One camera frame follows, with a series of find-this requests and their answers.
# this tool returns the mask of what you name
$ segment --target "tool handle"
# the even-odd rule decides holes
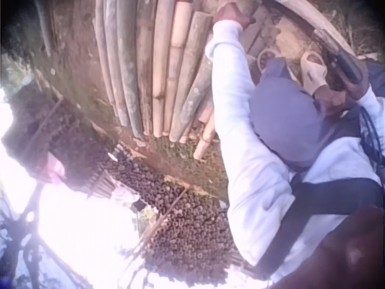
[[[334,61],[352,83],[361,83],[363,79],[362,71],[353,61],[349,53],[340,49],[337,54],[334,54]]]

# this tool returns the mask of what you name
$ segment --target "sleeve cuff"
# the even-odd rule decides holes
[[[371,85],[369,86],[366,94],[361,99],[359,99],[357,103],[364,107],[370,116],[378,116],[382,112],[381,104],[377,100]]]
[[[214,36],[212,40],[207,44],[205,53],[206,56],[212,61],[214,57],[214,49],[220,43],[228,43],[243,47],[239,43],[239,36],[243,32],[243,27],[237,21],[234,20],[222,20],[217,22],[213,27]]]

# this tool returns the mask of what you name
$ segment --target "blade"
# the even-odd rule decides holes
[[[292,10],[288,9],[288,7],[282,5],[281,3],[278,3],[274,0],[262,0],[262,3],[268,7],[268,8],[274,8],[281,12],[284,16],[286,16],[288,19],[293,21],[295,24],[297,24],[310,38],[313,37],[314,33],[314,26],[308,23],[305,19],[303,19],[301,16],[293,12]]]

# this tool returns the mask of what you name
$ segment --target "dark strap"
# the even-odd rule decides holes
[[[368,205],[383,205],[383,189],[366,178],[339,179],[321,184],[303,182],[293,190],[293,195],[293,204],[255,267],[260,280],[268,280],[282,265],[312,216],[350,215]]]

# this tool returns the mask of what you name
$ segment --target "bright sky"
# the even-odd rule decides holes
[[[13,116],[9,105],[1,102],[0,89],[0,138],[10,127]],[[36,181],[14,159],[10,158],[0,142],[0,180],[12,208],[21,213],[35,187]],[[95,289],[118,288],[119,277],[125,262],[117,254],[120,247],[132,248],[138,243],[134,231],[134,213],[114,201],[90,198],[80,192],[71,191],[64,184],[48,184],[40,200],[39,234],[57,255],[73,270],[85,276]],[[138,276],[131,288],[142,288]],[[181,282],[170,282],[167,278],[150,275],[155,288],[187,288]],[[265,288],[266,282],[255,281],[229,273],[228,283],[219,288]],[[195,288],[213,288],[199,285]]]

